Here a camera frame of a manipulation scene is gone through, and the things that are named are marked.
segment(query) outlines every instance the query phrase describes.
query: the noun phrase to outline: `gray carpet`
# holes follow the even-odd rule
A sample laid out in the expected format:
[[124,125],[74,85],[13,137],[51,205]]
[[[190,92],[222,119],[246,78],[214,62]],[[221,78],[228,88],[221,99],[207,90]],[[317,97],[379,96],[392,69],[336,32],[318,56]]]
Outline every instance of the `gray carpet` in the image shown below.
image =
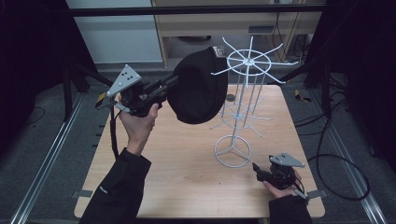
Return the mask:
[[[193,50],[202,48],[204,45],[219,43],[219,41],[216,41],[218,40],[212,38],[211,42],[208,43],[194,43]],[[184,54],[180,52],[181,49],[178,49],[178,56],[175,57],[174,62],[178,62],[180,57],[188,53],[187,51]],[[282,77],[288,72],[287,69],[275,70],[278,77]],[[304,80],[304,75],[294,78],[288,84],[282,86],[291,116],[295,122],[321,113],[315,101],[306,102],[295,98],[295,90],[300,90],[304,97],[310,99],[315,99],[317,92],[320,94],[320,91],[316,89],[306,91],[302,80]],[[74,91],[73,93],[75,99],[83,95],[82,108],[41,193],[36,199],[29,216],[31,223],[73,223],[73,221],[78,221],[74,217],[74,207],[77,199],[71,198],[70,195],[74,190],[81,189],[83,185],[109,112],[108,109],[100,111],[94,109],[98,94],[106,91],[107,88],[94,80],[90,80],[90,83],[91,89],[89,92],[76,93]],[[344,100],[343,95],[337,94],[333,97],[332,104],[335,105],[342,100]],[[41,162],[45,159],[63,124],[63,118],[62,85],[43,91],[36,97],[36,109],[27,121],[28,124],[21,130],[19,136],[11,145],[10,153],[2,158],[0,163],[0,220],[5,223],[13,216],[34,180]],[[320,132],[322,132],[324,124],[324,119],[319,119],[297,128],[307,158],[316,155]],[[396,223],[396,214],[394,213],[396,211],[396,203],[394,202],[396,175],[383,159],[370,155],[367,142],[353,115],[348,112],[347,104],[334,109],[332,125],[341,136],[344,147],[347,148],[347,152],[355,164],[369,178],[371,193],[387,222]],[[337,154],[336,148],[337,145],[334,144],[331,133],[326,131],[320,152]],[[318,188],[325,189],[318,178],[315,160],[309,162],[309,166],[313,171]],[[357,196],[343,162],[335,158],[320,158],[319,168],[325,183],[335,192],[348,197]],[[377,222],[370,220],[362,202],[351,202],[331,192],[329,194],[329,197],[323,199],[326,214],[324,217],[316,219],[315,223],[383,223],[380,220]],[[232,223],[231,220],[217,220],[217,222]]]

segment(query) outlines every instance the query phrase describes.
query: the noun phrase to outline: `white wire rack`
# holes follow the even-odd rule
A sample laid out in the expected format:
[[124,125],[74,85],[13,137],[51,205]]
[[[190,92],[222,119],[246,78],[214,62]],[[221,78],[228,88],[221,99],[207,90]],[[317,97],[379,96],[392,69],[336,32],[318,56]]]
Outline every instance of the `white wire rack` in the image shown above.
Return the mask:
[[[212,75],[215,76],[224,72],[234,71],[236,74],[238,74],[238,81],[235,94],[229,94],[227,96],[227,100],[226,102],[224,102],[224,106],[220,111],[223,123],[233,128],[233,134],[223,136],[219,139],[219,141],[215,145],[215,155],[218,161],[221,162],[223,165],[237,168],[247,164],[250,161],[251,157],[250,145],[247,140],[238,135],[238,131],[241,129],[249,128],[253,130],[258,136],[264,137],[262,134],[254,129],[253,123],[256,119],[269,119],[254,116],[256,105],[263,100],[260,97],[260,94],[262,92],[262,85],[264,84],[265,78],[270,77],[279,84],[285,83],[279,81],[278,79],[269,74],[272,65],[294,65],[296,63],[271,62],[268,54],[281,48],[282,45],[279,45],[275,49],[271,49],[265,53],[262,53],[252,49],[253,36],[250,38],[249,49],[235,49],[224,39],[224,37],[222,39],[224,43],[233,50],[233,52],[230,53],[230,55],[227,57],[228,68],[217,73],[212,73]],[[239,84],[241,78],[243,79],[242,85]],[[254,94],[256,86],[260,86],[259,92],[257,94]],[[244,92],[247,88],[252,88],[252,91],[247,100],[248,103],[243,104]],[[223,148],[224,146],[221,142],[228,139],[231,139],[230,145]],[[242,158],[242,162],[238,162],[237,164],[231,164],[229,161],[224,160],[222,156],[229,153],[233,153],[234,155]]]

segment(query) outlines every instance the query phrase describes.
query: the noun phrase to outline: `table top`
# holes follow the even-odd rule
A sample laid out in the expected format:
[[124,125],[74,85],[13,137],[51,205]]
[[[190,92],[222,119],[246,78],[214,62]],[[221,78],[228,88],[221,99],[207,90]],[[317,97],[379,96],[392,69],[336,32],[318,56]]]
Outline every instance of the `table top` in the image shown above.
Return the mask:
[[[248,86],[244,89],[241,110],[248,108],[251,98],[259,102],[250,105],[254,117],[247,116],[243,126],[244,113],[236,116],[237,106],[231,102],[224,108],[223,116],[218,114],[204,124],[190,125],[177,120],[169,104],[164,102],[159,117],[142,155],[152,164],[146,178],[145,195],[138,217],[152,218],[233,218],[269,217],[268,202],[273,196],[257,181],[252,169],[255,162],[263,170],[269,170],[268,156],[287,152],[298,161],[307,164],[306,157],[291,120],[282,91],[278,86]],[[241,92],[235,85],[229,86],[229,93]],[[233,132],[237,119],[236,132]],[[230,168],[222,164],[215,156],[231,145],[247,152],[251,156],[246,165]],[[126,145],[127,135],[120,120],[117,120],[117,138],[119,148]],[[234,150],[224,153],[220,159],[231,165],[241,164],[245,159]],[[98,148],[92,160],[83,189],[94,191],[114,163],[111,149],[109,125],[102,134]],[[311,170],[295,168],[304,184],[305,191],[317,189]],[[81,217],[90,198],[80,197],[75,209],[76,217]],[[322,217],[322,200],[310,201],[308,211],[311,217]]]

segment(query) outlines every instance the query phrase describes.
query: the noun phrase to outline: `black sleeve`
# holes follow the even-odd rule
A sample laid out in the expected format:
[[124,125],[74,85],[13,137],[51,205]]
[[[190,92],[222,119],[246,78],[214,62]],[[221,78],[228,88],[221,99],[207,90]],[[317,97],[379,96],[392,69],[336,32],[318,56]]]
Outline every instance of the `black sleeve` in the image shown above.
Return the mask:
[[285,196],[269,202],[271,224],[312,223],[306,209],[306,201],[299,196]]
[[134,223],[151,163],[123,150],[96,189],[80,224]]

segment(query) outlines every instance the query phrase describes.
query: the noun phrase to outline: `metal bracket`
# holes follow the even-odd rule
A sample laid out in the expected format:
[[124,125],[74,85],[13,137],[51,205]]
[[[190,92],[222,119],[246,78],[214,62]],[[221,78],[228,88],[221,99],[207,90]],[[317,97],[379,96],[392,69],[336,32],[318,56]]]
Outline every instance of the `metal bracket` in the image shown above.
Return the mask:
[[314,199],[317,197],[325,198],[325,197],[329,196],[329,193],[326,190],[317,189],[317,190],[307,192],[306,195],[308,196],[309,199]]
[[92,196],[92,190],[74,190],[72,194],[70,195],[70,198],[79,198],[79,197],[84,197],[84,198],[91,198]]
[[286,152],[283,152],[277,156],[270,157],[270,161],[283,166],[305,167],[302,162],[297,161]]
[[116,81],[113,83],[106,95],[108,97],[114,96],[115,94],[134,85],[140,79],[141,76],[139,76],[139,74],[137,74],[132,67],[130,67],[128,64],[125,64],[125,67],[122,69]]

